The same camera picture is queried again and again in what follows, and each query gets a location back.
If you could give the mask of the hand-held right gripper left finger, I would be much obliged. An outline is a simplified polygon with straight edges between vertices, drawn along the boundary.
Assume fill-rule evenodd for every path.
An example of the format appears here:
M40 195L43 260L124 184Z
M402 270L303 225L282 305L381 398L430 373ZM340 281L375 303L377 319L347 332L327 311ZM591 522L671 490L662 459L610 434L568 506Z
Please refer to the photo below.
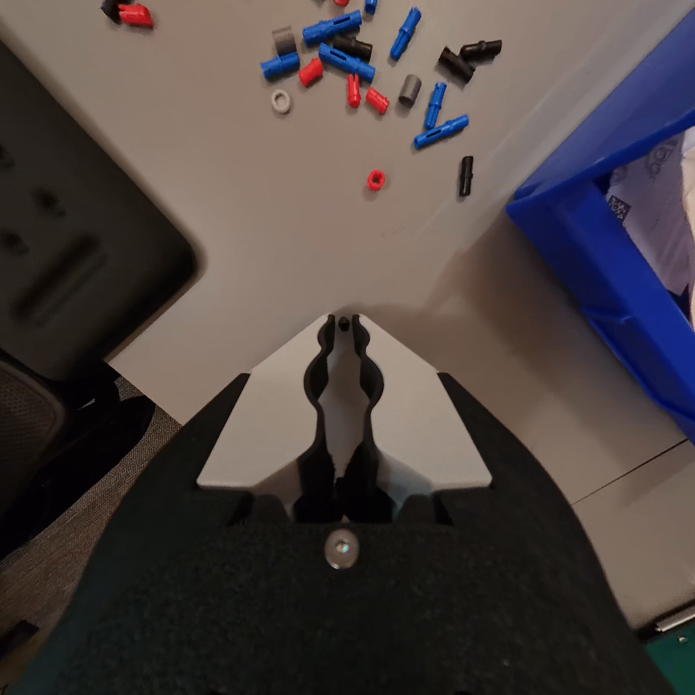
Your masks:
M274 496L299 522L341 519L319 401L335 332L335 316L319 316L251 370L198 487Z

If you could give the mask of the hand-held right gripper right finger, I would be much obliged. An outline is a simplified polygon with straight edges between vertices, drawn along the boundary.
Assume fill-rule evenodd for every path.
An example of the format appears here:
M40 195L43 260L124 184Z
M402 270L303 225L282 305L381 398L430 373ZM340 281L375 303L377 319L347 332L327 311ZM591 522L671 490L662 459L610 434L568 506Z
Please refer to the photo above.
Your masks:
M369 317L352 316L363 434L336 481L343 515L390 523L412 496L483 489L492 476L441 375Z

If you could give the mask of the pile of lego pins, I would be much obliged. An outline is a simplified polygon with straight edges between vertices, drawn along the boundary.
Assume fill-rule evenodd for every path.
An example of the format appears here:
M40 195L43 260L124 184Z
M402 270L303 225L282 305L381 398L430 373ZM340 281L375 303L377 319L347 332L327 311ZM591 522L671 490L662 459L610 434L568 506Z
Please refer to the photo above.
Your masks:
M365 102L379 116L387 113L390 100L372 85L375 79L375 66L372 65L373 46L359 39L358 32L367 16L373 17L378 1L365 1L363 11L338 14L328 20L319 21L302 29L302 42L309 49L317 48L317 56L307 65L301 66L298 41L291 26L283 26L272 31L275 57L261 61L264 78L274 82L296 72L300 83L308 88L323 77L325 66L329 65L347 75L347 105L358 109L362 102L361 83L368 83L364 94ZM101 1L100 9L109 21L134 29L153 30L153 15L140 1ZM396 63L403 56L421 21L421 10L413 6L409 9L403 25L389 50L388 59ZM444 47L437 64L445 73L454 76L462 85L472 79L478 65L491 63L502 50L502 40L480 40L462 45L458 51ZM397 97L398 103L412 109L421 91L422 81L416 74L407 74ZM438 124L447 90L447 82L436 82L427 105L422 132L413 139L413 147L420 151L425 147L451 138L469 125L468 115L449 119ZM271 96L271 104L276 113L287 114L291 109L291 98L287 91L279 88ZM474 157L464 156L460 165L458 197L471 194ZM380 169L371 171L367 188L378 192L386 182L386 175Z

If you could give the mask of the blue plastic bin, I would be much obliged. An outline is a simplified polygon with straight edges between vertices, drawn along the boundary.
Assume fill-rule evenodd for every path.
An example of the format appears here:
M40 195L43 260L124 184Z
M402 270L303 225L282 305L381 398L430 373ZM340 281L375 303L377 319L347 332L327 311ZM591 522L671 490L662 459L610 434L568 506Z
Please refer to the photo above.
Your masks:
M694 127L691 10L531 174L507 213L649 398L694 442L694 324L605 194L618 167Z

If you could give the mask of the clear plastic bag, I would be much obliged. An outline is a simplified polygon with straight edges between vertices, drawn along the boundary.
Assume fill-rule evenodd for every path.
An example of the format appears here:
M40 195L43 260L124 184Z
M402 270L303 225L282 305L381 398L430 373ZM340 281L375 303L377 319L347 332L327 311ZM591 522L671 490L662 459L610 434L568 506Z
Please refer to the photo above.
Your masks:
M694 324L694 128L615 169L605 199Z

